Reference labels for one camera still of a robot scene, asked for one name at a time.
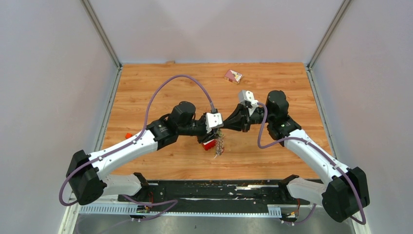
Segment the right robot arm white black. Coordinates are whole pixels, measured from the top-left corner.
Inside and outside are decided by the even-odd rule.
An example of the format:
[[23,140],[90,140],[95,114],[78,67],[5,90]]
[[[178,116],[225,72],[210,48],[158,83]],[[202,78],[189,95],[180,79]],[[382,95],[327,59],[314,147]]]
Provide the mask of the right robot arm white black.
[[312,182],[291,175],[279,182],[278,197],[283,203],[303,199],[321,205],[336,222],[348,218],[360,225],[367,223],[364,208],[370,204],[367,176],[359,168],[350,168],[319,147],[288,114],[289,103],[283,91],[274,90],[265,103],[251,91],[238,94],[240,103],[223,122],[224,129],[248,132],[259,124],[257,145],[266,149],[280,144],[301,158],[321,179]]

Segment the large metal keyring with rings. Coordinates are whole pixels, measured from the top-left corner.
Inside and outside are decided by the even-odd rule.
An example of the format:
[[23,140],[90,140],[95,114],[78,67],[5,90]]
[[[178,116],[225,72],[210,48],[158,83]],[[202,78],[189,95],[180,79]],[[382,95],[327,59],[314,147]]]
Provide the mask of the large metal keyring with rings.
[[215,157],[217,158],[218,156],[221,156],[225,150],[224,147],[224,133],[222,132],[222,130],[218,130],[217,134],[216,134],[216,145],[215,145]]

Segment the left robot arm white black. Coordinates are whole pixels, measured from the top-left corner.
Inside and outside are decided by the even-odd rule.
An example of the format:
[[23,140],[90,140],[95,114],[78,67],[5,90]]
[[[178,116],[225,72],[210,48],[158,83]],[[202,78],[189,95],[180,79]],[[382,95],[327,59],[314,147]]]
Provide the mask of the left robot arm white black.
[[149,188],[138,174],[112,175],[112,172],[133,159],[175,143],[179,136],[197,137],[199,143],[215,138],[222,127],[222,115],[213,110],[194,119],[196,108],[187,101],[176,105],[144,127],[136,135],[92,153],[80,150],[73,154],[65,183],[69,183],[79,205],[88,205],[105,195],[131,195],[137,201],[149,196]]

